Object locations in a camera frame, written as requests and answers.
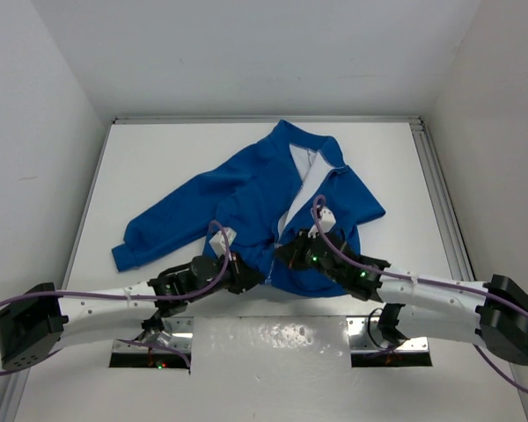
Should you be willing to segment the blue zip-up jacket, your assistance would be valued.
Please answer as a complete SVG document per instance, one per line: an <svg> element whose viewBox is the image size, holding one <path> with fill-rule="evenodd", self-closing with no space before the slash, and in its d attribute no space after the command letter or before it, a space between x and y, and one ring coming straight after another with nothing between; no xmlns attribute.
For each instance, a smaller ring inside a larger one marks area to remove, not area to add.
<svg viewBox="0 0 528 422"><path fill-rule="evenodd" d="M369 188L345 163L339 143L281 120L260 141L201 173L131 220L112 250L120 272L158 260L206 236L216 220L236 233L231 250L266 284L307 297L343 295L313 270L293 271L275 250L313 225L312 202L324 195L334 231L360 251L358 226L385 215Z"/></svg>

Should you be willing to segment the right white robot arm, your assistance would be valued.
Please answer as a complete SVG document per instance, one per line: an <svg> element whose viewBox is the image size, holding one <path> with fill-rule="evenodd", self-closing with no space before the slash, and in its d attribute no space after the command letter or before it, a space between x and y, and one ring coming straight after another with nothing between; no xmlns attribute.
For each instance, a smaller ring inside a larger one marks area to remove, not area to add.
<svg viewBox="0 0 528 422"><path fill-rule="evenodd" d="M334 233L310 235L305 229L275 255L291 271L319 273L358 300L382 303L376 328L385 345L417 337L447 339L528 366L528 294L507 276L415 278L383 259L354 253Z"/></svg>

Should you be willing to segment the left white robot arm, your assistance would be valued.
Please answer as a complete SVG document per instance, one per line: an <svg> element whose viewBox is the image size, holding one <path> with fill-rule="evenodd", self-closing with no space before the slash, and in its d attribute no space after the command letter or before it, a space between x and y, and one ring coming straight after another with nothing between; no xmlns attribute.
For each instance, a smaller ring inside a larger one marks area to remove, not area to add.
<svg viewBox="0 0 528 422"><path fill-rule="evenodd" d="M14 373L63 348L117 339L152 343L165 319L225 290L239 295L260 284L262 273L237 253L197 256L134 285L96 292L58 290L41 283L0 304L0 358Z"/></svg>

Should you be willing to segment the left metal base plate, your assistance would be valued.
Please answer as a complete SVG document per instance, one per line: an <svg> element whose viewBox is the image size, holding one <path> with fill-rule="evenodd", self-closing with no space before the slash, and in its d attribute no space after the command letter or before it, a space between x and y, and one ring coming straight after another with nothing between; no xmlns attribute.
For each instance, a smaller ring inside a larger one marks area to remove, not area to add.
<svg viewBox="0 0 528 422"><path fill-rule="evenodd" d="M190 353L194 336L194 319L192 317L170 317L163 320L164 329L161 332L150 331L148 334L140 335L132 345L120 340L113 342L113 353L147 353L148 345L158 348L152 352L169 353L166 348L181 353Z"/></svg>

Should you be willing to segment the aluminium frame rail right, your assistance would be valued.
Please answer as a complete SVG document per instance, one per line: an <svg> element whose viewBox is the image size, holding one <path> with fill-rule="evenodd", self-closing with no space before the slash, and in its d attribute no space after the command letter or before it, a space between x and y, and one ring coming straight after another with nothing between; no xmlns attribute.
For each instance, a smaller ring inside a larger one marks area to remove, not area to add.
<svg viewBox="0 0 528 422"><path fill-rule="evenodd" d="M421 120L411 123L410 127L451 275L455 280L474 280L464 239L429 131Z"/></svg>

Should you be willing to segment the aluminium frame rail back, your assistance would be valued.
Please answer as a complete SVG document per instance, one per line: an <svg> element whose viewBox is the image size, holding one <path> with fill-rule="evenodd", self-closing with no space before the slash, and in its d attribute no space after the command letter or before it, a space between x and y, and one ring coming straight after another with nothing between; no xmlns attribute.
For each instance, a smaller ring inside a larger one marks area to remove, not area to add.
<svg viewBox="0 0 528 422"><path fill-rule="evenodd" d="M146 124L205 124L205 123L269 123L288 120L303 122L365 122L365 123L407 123L421 125L422 118L414 115L232 115L232 116L188 116L188 115L152 115L119 116L114 125Z"/></svg>

